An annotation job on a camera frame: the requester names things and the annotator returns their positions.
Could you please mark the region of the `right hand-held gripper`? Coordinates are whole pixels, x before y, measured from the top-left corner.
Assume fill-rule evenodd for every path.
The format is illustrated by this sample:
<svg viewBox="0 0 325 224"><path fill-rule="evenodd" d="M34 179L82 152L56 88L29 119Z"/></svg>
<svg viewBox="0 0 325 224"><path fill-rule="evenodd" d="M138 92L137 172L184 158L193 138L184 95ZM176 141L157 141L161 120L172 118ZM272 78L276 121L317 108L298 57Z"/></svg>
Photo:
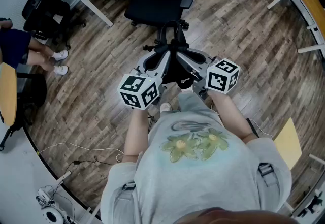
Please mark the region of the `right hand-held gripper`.
<svg viewBox="0 0 325 224"><path fill-rule="evenodd" d="M208 90L227 94L238 82L240 66L229 59L212 58L206 52L192 48L187 49L187 56L177 52L176 59L188 73L196 76L192 87L202 100L207 98Z"/></svg>

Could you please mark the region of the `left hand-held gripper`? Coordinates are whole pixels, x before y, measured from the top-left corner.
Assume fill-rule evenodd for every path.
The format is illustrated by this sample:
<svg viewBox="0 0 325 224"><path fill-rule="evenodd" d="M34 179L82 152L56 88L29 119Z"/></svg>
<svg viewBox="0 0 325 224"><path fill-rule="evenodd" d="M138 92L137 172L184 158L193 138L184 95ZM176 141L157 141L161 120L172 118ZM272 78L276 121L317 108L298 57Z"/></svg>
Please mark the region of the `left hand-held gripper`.
<svg viewBox="0 0 325 224"><path fill-rule="evenodd" d="M163 77L167 74L171 52L148 52L138 66L124 74L117 92L126 106L146 110L151 104L158 104L163 92Z"/></svg>

